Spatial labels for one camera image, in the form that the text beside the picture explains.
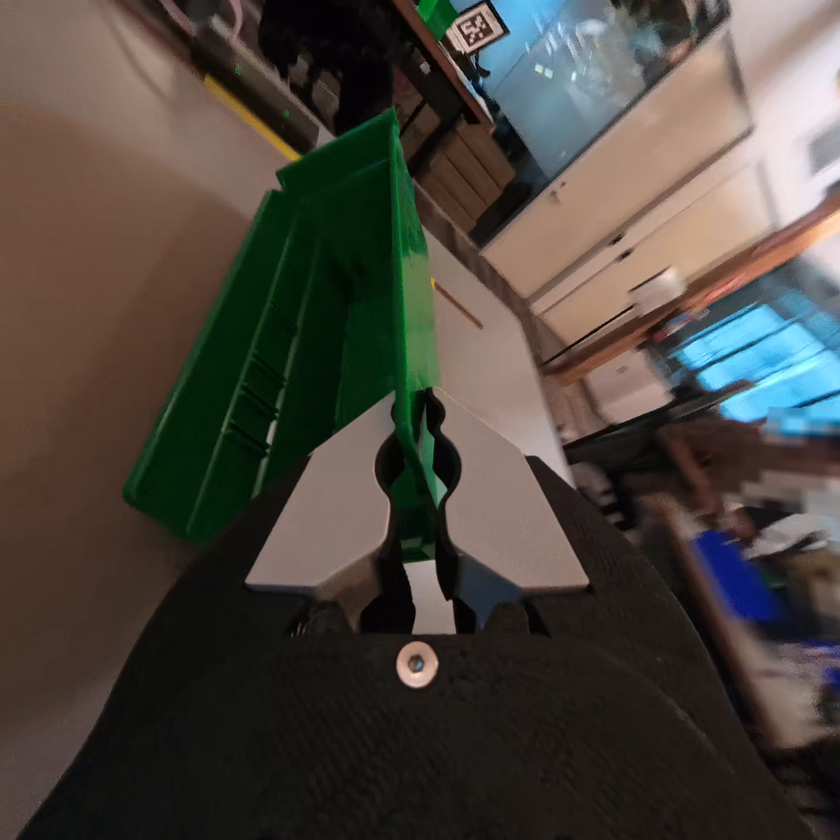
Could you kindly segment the wooden support post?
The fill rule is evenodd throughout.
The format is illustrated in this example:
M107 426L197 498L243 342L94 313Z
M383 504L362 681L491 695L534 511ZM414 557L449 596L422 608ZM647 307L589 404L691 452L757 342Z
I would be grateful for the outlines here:
M562 385L582 381L597 368L627 351L662 343L696 321L709 307L755 280L789 263L806 250L838 235L839 191L826 194L809 213L759 242L725 259L689 283L685 291L650 312L626 308L539 365L544 377Z

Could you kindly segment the white door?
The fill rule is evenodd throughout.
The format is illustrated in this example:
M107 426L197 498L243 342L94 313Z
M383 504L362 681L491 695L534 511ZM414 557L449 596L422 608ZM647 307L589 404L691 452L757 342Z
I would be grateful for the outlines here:
M567 344L622 317L638 317L671 302L691 281L754 244L772 229L763 189L753 171L720 184L682 209L605 267L567 286L539 315Z
M774 228L767 179L758 162L732 149L704 161L672 186L644 197L641 187L578 189L571 179L552 185L481 250L523 297L536 301L573 276L585 280L622 253L694 212L703 223L723 223L733 245L749 244Z

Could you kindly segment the blue plastic bin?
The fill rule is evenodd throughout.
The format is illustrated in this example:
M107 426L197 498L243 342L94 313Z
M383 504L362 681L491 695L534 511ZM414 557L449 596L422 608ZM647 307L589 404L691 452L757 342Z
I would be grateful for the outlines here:
M706 530L693 541L733 616L754 624L782 623L788 612L740 547L722 532Z

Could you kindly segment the bright window wall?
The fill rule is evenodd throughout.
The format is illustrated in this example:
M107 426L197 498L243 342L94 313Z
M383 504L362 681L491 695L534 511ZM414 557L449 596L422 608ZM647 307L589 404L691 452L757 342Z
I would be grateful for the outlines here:
M838 255L794 258L648 348L672 385L723 392L750 382L720 403L727 419L770 417L783 435L838 437Z

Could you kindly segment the glass partition wall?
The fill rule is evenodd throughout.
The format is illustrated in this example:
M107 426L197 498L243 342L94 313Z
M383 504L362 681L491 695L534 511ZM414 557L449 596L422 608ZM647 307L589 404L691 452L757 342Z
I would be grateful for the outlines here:
M723 1L493 2L508 35L474 63L514 177L470 238L484 247L728 21Z

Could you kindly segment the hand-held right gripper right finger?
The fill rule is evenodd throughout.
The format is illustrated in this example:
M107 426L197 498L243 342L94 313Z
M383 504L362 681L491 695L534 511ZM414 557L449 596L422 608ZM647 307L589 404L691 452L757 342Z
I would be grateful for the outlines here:
M437 579L460 632L590 579L531 461L441 388L424 395L423 473L435 509Z

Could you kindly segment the black charger box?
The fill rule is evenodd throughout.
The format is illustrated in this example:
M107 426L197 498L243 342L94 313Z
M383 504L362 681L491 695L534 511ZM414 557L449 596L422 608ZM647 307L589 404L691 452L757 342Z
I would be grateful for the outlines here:
M204 28L193 40L196 65L294 151L306 154L333 140L331 132L295 96L276 68L224 27Z

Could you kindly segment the wooden work table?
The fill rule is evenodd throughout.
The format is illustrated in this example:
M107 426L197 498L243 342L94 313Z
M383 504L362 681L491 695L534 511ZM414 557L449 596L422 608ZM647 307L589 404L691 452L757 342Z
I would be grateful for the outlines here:
M489 137L496 126L487 105L446 48L426 26L413 2L391 1L396 31L395 65L408 89L401 103L400 137L409 172L428 168L445 141L462 124L477 125Z

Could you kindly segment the fiducial marker sign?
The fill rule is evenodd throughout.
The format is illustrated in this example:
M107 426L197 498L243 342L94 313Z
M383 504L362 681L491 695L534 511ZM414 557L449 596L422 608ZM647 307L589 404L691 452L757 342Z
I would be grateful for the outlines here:
M509 34L510 29L495 5L491 1L481 1L456 15L445 38L456 53L473 56Z

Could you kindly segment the whiteboard sign stand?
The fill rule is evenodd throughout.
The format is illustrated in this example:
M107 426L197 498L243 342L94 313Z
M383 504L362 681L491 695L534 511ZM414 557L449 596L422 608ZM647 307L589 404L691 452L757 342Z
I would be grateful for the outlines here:
M669 266L627 291L634 315L649 314L675 299L686 290L686 280L675 266Z

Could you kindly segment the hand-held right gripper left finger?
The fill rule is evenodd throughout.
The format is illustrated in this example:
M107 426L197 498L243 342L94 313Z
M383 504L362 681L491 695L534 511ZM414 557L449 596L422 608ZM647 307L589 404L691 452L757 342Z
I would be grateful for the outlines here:
M384 396L312 451L245 578L249 589L336 602L357 631L412 632L392 495L406 468L395 402Z

